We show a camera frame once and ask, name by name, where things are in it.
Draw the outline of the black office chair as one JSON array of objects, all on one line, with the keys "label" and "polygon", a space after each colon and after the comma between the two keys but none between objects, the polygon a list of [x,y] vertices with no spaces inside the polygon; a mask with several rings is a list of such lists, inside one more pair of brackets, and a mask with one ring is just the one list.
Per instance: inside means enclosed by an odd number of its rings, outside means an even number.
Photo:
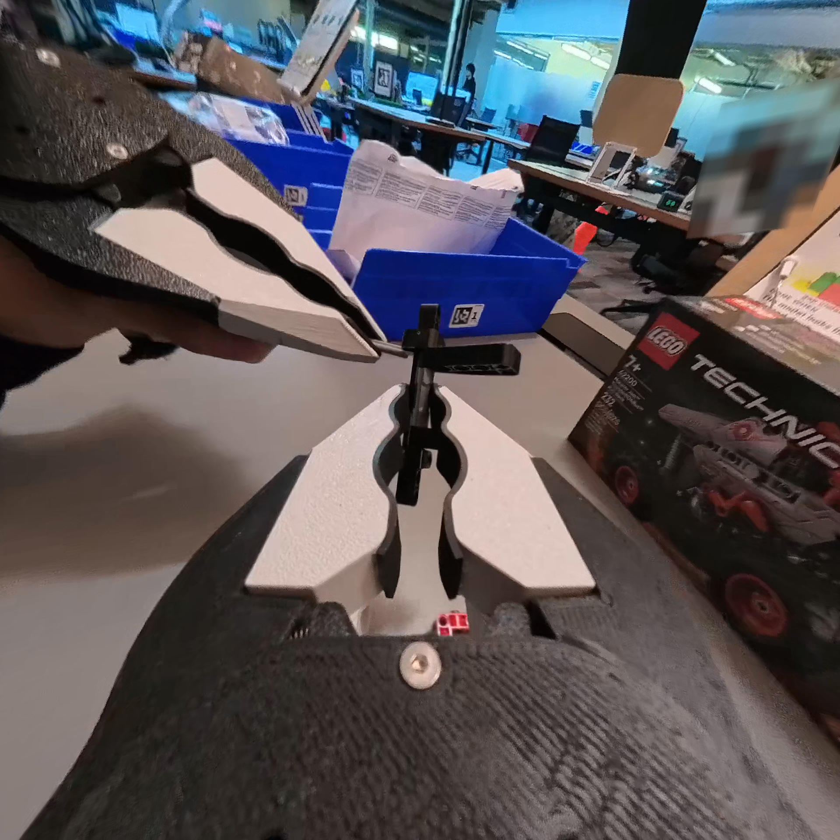
[{"label": "black office chair", "polygon": [[631,265],[644,280],[645,298],[641,301],[623,299],[620,303],[603,308],[602,316],[641,316],[649,315],[665,298],[700,297],[713,288],[724,277],[732,261],[723,254],[712,251],[717,259],[706,257],[690,258],[674,265],[669,265],[654,255],[644,255],[633,259]]},{"label": "black office chair", "polygon": [[525,162],[565,166],[580,124],[542,116],[529,147],[522,153]]}]

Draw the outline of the clear plastic bag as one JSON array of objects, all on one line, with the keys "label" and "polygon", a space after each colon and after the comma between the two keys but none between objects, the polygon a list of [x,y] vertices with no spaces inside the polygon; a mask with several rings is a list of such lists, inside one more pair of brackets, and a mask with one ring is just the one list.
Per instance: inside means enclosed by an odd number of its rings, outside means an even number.
[{"label": "clear plastic bag", "polygon": [[290,143],[282,121],[271,109],[245,100],[196,92],[185,100],[183,112],[229,140],[273,146]]}]

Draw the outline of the black pillar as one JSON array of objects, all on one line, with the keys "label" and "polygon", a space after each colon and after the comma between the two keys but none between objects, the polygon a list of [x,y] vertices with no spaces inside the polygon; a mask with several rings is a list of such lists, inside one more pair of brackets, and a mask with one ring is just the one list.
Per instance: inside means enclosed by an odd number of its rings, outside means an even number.
[{"label": "black pillar", "polygon": [[706,1],[630,1],[615,75],[678,80]]}]

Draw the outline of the person's left hand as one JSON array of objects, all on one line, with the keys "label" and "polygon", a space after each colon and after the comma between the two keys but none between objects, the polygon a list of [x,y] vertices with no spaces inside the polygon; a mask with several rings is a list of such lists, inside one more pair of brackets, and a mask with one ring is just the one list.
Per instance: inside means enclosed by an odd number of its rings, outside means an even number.
[{"label": "person's left hand", "polygon": [[65,287],[38,271],[17,247],[1,241],[1,334],[32,346],[75,350],[116,330],[218,359],[256,364],[273,350],[153,304],[100,297]]}]

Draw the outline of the blue plastic bin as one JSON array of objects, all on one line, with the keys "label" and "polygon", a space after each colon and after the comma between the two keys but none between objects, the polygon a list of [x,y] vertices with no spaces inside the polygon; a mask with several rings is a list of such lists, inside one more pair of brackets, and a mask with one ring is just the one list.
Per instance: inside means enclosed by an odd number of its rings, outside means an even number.
[{"label": "blue plastic bin", "polygon": [[228,141],[262,172],[322,249],[328,249],[354,150],[341,141],[290,131],[288,143]]},{"label": "blue plastic bin", "polygon": [[262,106],[272,111],[288,132],[304,133],[322,142],[329,137],[321,126],[321,113],[310,105],[261,102]]},{"label": "blue plastic bin", "polygon": [[386,337],[417,326],[438,305],[448,339],[536,333],[585,258],[515,217],[467,225],[449,240],[411,226],[352,223],[337,212],[329,247],[351,260],[352,289]]}]

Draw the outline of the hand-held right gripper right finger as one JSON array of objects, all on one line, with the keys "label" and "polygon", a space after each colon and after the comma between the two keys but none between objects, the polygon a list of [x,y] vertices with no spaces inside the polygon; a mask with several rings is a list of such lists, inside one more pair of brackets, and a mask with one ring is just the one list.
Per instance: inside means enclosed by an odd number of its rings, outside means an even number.
[{"label": "hand-held right gripper right finger", "polygon": [[446,386],[434,390],[434,430],[449,487],[437,549],[447,597],[490,614],[506,603],[594,594],[529,451]]}]

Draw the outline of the beige square board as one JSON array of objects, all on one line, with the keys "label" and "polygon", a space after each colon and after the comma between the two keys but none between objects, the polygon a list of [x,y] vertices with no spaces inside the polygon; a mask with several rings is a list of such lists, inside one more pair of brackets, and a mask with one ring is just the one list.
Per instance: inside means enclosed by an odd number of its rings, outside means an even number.
[{"label": "beige square board", "polygon": [[684,93],[680,79],[612,75],[593,118],[594,144],[622,144],[638,156],[655,156],[665,146]]}]

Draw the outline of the cardboard instruction board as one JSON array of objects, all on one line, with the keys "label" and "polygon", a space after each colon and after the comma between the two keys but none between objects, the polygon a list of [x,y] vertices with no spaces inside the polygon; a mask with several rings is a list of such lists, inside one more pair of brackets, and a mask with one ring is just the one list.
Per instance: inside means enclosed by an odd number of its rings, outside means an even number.
[{"label": "cardboard instruction board", "polygon": [[359,23],[357,1],[319,1],[278,84],[286,104],[309,104]]},{"label": "cardboard instruction board", "polygon": [[762,304],[838,344],[838,183],[830,180],[791,226],[764,236],[707,296]]}]

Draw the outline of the black lego set box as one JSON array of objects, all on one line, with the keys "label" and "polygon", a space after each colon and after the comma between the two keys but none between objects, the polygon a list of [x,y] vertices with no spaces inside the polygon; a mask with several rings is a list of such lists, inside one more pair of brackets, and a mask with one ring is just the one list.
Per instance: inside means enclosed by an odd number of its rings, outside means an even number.
[{"label": "black lego set box", "polygon": [[838,342],[746,297],[671,297],[570,443],[838,742]]}]

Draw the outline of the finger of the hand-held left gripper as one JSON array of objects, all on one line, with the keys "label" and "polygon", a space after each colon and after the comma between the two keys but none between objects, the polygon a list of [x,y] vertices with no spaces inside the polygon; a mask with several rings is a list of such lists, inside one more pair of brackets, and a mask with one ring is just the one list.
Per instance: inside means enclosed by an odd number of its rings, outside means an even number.
[{"label": "finger of the hand-held left gripper", "polygon": [[202,201],[195,208],[212,227],[182,209],[145,206],[120,208],[93,231],[208,293],[229,333],[343,361],[406,357],[299,222],[265,231]]},{"label": "finger of the hand-held left gripper", "polygon": [[307,229],[216,159],[185,194],[189,276],[219,324],[290,347],[378,347],[382,330]]}]

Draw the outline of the wooden office desk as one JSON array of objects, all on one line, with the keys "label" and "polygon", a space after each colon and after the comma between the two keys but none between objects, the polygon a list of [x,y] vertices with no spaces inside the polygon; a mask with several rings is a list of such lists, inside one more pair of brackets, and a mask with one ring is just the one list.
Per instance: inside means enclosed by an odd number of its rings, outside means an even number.
[{"label": "wooden office desk", "polygon": [[526,189],[530,188],[534,193],[538,186],[556,187],[561,191],[567,191],[577,196],[584,196],[600,203],[621,207],[634,212],[638,216],[652,218],[684,233],[688,232],[690,216],[682,211],[670,211],[658,207],[659,196],[655,194],[593,182],[582,171],[558,165],[509,160],[507,167],[519,172]]}]

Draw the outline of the white framed display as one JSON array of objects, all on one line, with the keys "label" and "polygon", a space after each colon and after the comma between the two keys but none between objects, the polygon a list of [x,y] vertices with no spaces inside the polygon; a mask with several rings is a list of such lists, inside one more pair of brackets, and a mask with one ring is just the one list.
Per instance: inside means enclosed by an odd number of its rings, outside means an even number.
[{"label": "white framed display", "polygon": [[604,183],[609,179],[620,182],[633,163],[637,147],[609,141],[603,144],[586,176],[588,182]]}]

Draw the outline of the black lego assembly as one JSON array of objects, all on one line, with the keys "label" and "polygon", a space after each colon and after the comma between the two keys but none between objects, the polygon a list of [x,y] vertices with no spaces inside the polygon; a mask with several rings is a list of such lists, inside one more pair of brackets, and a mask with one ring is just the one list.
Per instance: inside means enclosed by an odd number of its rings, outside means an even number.
[{"label": "black lego assembly", "polygon": [[413,357],[412,377],[407,386],[407,420],[402,426],[402,467],[395,499],[398,504],[417,504],[424,469],[437,454],[437,469],[451,487],[466,470],[466,457],[445,430],[451,409],[434,382],[436,373],[477,376],[515,376],[522,355],[512,343],[470,343],[447,346],[440,333],[440,307],[423,304],[415,329],[404,332],[402,348]]}]

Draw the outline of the long office desk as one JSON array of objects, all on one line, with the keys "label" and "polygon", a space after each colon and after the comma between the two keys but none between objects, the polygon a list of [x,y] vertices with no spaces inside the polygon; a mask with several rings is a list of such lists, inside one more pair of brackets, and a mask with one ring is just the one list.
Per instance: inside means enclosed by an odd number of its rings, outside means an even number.
[{"label": "long office desk", "polygon": [[447,121],[429,118],[404,108],[385,106],[375,101],[351,98],[350,103],[362,139],[379,138],[400,154],[408,156],[409,146],[413,143],[412,138],[416,135],[419,142],[419,160],[441,174],[449,174],[459,144],[477,144],[486,149],[484,157],[480,159],[483,174],[488,172],[494,146],[502,145],[519,153],[523,153],[530,146],[530,143],[516,137],[460,128]]}]

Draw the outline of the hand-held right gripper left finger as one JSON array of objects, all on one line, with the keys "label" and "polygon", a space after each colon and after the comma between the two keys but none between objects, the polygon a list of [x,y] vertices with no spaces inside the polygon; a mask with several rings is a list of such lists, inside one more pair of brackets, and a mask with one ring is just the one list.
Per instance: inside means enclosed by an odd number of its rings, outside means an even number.
[{"label": "hand-held right gripper left finger", "polygon": [[311,450],[245,577],[247,593],[337,603],[368,634],[391,514],[374,459],[398,432],[392,404],[403,391],[392,386]]}]

